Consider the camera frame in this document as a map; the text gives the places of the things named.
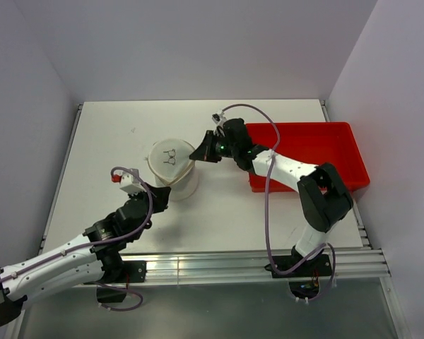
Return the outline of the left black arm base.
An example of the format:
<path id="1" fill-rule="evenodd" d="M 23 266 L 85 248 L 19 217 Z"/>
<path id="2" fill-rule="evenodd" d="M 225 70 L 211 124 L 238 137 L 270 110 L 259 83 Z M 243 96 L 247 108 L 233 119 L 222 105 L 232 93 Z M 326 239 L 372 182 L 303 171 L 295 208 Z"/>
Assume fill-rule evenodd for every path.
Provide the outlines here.
<path id="1" fill-rule="evenodd" d="M 146 279 L 146 262 L 145 261 L 125 261 L 121 268 L 116 272 L 106 273 L 100 280 L 104 285 L 121 284 L 124 287 L 118 287 L 120 290 L 128 290 L 132 283 L 144 283 Z M 125 297 L 128 297 L 130 292 L 120 292 L 110 288 L 97 286 L 96 300 L 100 304 L 112 306 L 114 304 L 121 304 Z"/>

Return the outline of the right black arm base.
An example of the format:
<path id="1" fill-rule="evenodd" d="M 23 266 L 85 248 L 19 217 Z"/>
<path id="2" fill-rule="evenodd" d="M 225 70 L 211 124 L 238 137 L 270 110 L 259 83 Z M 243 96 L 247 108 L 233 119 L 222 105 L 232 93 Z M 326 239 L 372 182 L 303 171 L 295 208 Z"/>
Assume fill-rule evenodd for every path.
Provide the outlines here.
<path id="1" fill-rule="evenodd" d="M 298 263 L 300 258 L 292 255 L 285 255 L 274 256 L 273 260 L 279 271 L 285 271 L 291 269 L 296 263 Z M 264 270 L 270 272 L 272 278 L 320 278 L 329 277 L 333 273 L 333 263 L 327 254 L 320 254 L 312 260 L 307 260 L 299 268 L 296 268 L 288 275 L 278 274 L 271 267 L 270 263 L 264 266 Z"/>

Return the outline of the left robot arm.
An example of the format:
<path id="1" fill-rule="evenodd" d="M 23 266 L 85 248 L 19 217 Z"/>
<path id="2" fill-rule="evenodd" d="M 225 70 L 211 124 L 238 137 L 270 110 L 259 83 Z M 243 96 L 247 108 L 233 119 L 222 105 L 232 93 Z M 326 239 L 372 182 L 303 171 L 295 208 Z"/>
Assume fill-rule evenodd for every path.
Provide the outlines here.
<path id="1" fill-rule="evenodd" d="M 122 277 L 120 252 L 151 228 L 151 216 L 167 209 L 169 187 L 150 187 L 67 243 L 17 264 L 0 266 L 0 327 L 46 296 L 80 284 Z"/>

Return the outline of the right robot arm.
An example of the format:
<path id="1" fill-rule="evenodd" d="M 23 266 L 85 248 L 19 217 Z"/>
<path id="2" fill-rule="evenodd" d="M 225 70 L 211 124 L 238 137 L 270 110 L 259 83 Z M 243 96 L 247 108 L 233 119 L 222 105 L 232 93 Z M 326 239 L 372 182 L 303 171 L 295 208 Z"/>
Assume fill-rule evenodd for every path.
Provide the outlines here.
<path id="1" fill-rule="evenodd" d="M 276 142 L 269 148 L 252 140 L 243 119 L 218 122 L 215 130 L 206 131 L 189 159 L 218 163 L 230 158 L 241 170 L 265 178 L 265 194 L 271 180 L 297 192 L 307 226 L 293 247 L 291 261 L 297 274 L 307 275 L 315 268 L 315 257 L 326 246 L 335 224 L 353 208 L 353 199 L 331 163 L 314 165 L 279 154 L 281 133 L 275 124 L 272 127 Z"/>

